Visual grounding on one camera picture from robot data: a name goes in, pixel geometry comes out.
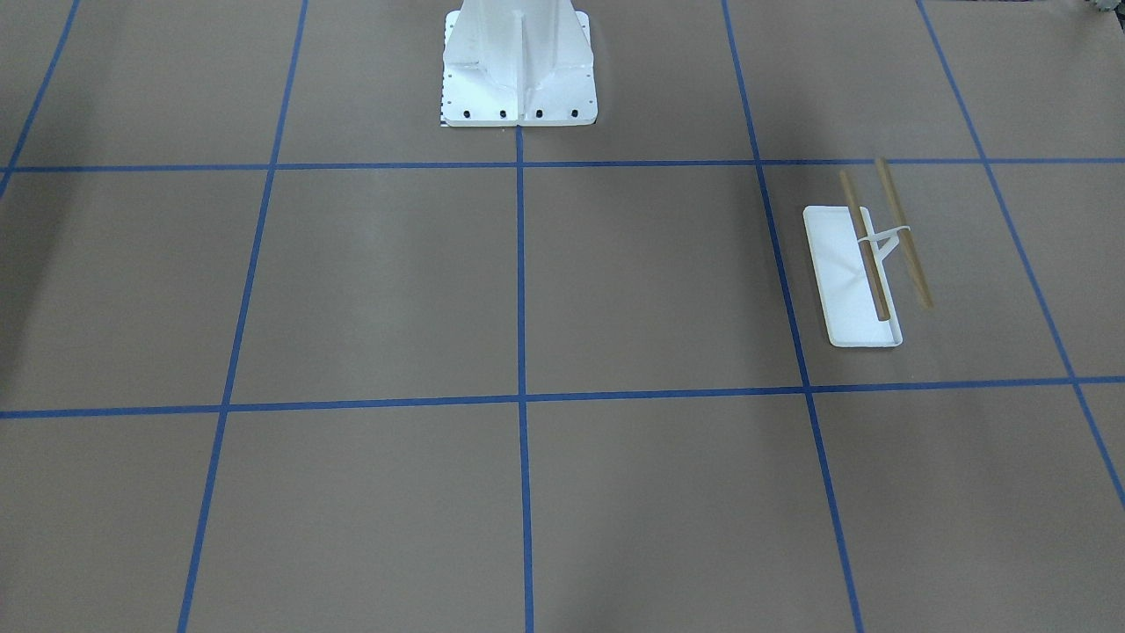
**grey floor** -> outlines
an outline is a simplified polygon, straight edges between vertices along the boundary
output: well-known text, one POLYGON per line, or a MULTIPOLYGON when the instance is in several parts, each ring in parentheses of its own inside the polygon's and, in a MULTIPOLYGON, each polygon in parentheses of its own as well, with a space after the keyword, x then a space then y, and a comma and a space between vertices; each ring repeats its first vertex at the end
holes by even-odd
POLYGON ((582 0, 598 123, 464 130, 457 4, 0 3, 0 631, 1125 630, 1114 17, 582 0))

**white rectangular base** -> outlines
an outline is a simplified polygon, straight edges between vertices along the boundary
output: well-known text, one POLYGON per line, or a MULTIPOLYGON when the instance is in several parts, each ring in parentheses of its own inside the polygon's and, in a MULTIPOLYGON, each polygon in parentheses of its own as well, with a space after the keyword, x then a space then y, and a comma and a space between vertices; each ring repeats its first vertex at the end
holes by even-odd
MULTIPOLYGON (((875 233, 871 214, 861 207, 867 234, 875 233)), ((846 206, 808 206, 804 230, 809 235, 812 266, 825 310, 828 341, 836 347, 897 347, 902 344, 894 300, 882 261, 875 262, 879 282, 886 296, 890 322, 880 322, 867 287, 863 255, 846 206)))
MULTIPOLYGON (((590 16, 575 11, 590 40, 590 16)), ((446 16, 446 44, 460 11, 446 16)), ((590 125, 597 119, 597 93, 593 69, 559 69, 550 81, 531 90, 526 111, 519 112, 514 89, 505 89, 464 70, 446 67, 441 85, 441 124, 451 127, 504 127, 521 125, 590 125)))

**white bracket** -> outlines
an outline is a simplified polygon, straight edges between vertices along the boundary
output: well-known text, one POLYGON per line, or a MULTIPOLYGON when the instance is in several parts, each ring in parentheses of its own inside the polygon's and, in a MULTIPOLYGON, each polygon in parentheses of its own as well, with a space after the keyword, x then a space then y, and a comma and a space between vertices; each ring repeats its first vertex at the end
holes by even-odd
POLYGON ((590 125, 597 118, 590 17, 570 0, 465 0, 446 16, 441 121, 590 125))
POLYGON ((897 347, 902 344, 899 316, 886 282, 883 260, 899 244, 898 226, 875 233, 867 207, 860 207, 866 237, 856 238, 850 212, 846 206, 809 206, 804 208, 804 230, 809 235, 812 268, 825 309, 828 341, 836 347, 897 347), (891 318, 880 322, 871 299, 860 243, 870 241, 875 254, 875 269, 891 318))

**wooden stick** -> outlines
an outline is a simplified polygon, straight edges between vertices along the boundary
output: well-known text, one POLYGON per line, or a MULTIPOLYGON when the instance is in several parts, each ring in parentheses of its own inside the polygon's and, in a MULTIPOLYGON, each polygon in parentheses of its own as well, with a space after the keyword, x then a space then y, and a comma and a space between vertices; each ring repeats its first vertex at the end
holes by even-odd
MULTIPOLYGON (((863 212, 860 211, 860 202, 856 201, 855 186, 852 184, 852 177, 843 169, 840 170, 840 183, 844 186, 844 196, 847 197, 847 208, 852 211, 852 228, 855 229, 855 238, 863 239, 867 236, 867 227, 863 223, 863 212)), ((891 310, 886 306, 883 283, 879 280, 879 269, 875 268, 875 251, 872 248, 870 239, 860 242, 860 254, 863 255, 863 270, 867 273, 871 299, 875 301, 875 314, 879 315, 880 322, 890 322, 891 310)))
MULTIPOLYGON (((879 169, 879 179, 883 182, 883 193, 886 195, 886 202, 891 205, 891 212, 894 214, 894 221, 899 226, 907 224, 907 215, 902 210, 902 200, 899 199, 899 190, 891 179, 891 168, 886 164, 886 159, 875 161, 879 169)), ((915 282, 915 291, 922 307, 930 309, 934 307, 934 295, 929 291, 929 283, 926 281, 926 273, 921 270, 921 261, 918 260, 918 250, 915 247, 912 230, 900 230, 899 243, 902 244, 902 252, 907 257, 907 265, 910 271, 910 280, 915 282)))

